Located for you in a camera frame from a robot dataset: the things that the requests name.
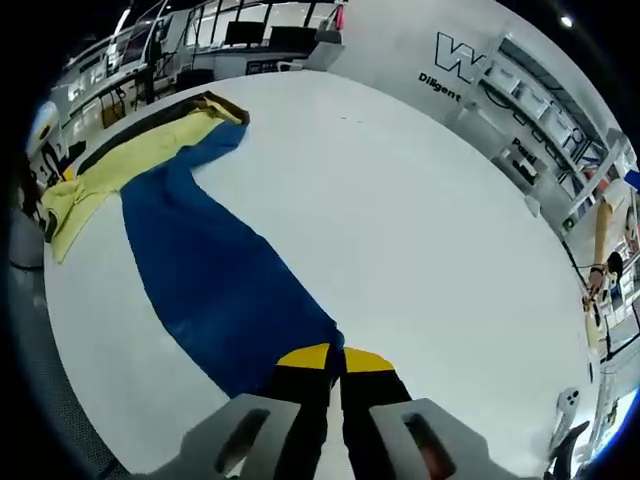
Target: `computer monitor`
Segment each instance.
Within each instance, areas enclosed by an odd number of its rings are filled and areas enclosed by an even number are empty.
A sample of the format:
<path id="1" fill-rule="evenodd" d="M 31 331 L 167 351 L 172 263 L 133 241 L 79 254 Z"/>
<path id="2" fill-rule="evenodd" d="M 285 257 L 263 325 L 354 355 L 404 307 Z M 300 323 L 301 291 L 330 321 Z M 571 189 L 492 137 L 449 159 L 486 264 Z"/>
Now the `computer monitor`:
<path id="1" fill-rule="evenodd" d="M 273 27 L 269 47 L 285 52 L 311 53 L 318 42 L 316 29 L 309 27 Z"/>
<path id="2" fill-rule="evenodd" d="M 225 45 L 262 43 L 265 24 L 263 22 L 229 22 Z"/>

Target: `yellow shirt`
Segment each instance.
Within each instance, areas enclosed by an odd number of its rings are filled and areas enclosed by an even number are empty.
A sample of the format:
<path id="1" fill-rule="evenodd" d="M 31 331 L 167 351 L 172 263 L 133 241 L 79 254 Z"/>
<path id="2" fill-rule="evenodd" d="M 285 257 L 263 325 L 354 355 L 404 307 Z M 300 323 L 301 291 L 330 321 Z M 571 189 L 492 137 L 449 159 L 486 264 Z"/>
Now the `yellow shirt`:
<path id="1" fill-rule="evenodd" d="M 206 99 L 199 108 L 173 122 L 149 130 L 109 151 L 76 180 L 45 191 L 45 215 L 57 220 L 51 239 L 54 258 L 62 263 L 91 215 L 112 193 L 137 175 L 174 157 L 185 145 L 195 145 L 224 120 L 243 123 L 219 103 Z"/>

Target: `person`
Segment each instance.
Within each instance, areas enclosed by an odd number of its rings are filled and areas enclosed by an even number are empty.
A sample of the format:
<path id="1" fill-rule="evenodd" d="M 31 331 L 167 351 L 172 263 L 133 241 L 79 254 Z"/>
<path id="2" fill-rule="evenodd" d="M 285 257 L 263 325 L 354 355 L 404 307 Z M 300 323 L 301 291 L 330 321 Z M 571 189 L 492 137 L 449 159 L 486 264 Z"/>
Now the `person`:
<path id="1" fill-rule="evenodd" d="M 565 242 L 579 267 L 590 267 L 585 305 L 593 302 L 605 286 L 607 276 L 620 281 L 623 270 L 622 257 L 615 248 L 626 239 L 631 251 L 638 250 L 635 232 L 633 181 L 615 179 L 604 190 L 596 205 L 589 209 L 578 224 L 565 237 Z"/>

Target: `shirt sleeve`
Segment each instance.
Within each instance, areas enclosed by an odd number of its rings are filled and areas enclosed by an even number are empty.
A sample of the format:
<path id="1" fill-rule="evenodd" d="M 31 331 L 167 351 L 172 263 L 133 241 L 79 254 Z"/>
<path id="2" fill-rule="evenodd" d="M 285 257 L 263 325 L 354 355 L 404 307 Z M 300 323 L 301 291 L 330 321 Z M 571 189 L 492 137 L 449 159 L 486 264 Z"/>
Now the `shirt sleeve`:
<path id="1" fill-rule="evenodd" d="M 614 212 L 631 195 L 631 187 L 620 179 L 611 182 L 603 197 Z"/>

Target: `white table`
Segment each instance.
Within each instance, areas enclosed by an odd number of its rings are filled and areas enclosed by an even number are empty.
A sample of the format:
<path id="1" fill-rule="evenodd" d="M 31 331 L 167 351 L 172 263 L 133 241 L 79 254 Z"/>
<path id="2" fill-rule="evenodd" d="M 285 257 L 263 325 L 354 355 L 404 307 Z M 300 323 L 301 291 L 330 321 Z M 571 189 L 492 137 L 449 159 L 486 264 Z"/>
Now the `white table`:
<path id="1" fill-rule="evenodd" d="M 326 73 L 220 81 L 123 122 L 205 89 L 249 110 L 251 125 L 237 150 L 195 172 L 198 184 L 270 242 L 347 345 L 390 360 L 414 398 L 484 435 L 497 463 L 540 473 L 557 395 L 597 385 L 575 273 L 515 186 L 431 118 Z M 227 398 L 156 317 L 120 198 L 63 264 L 45 256 L 75 394 L 126 468 L 157 468 Z M 340 416 L 332 409 L 316 478 L 351 476 Z"/>

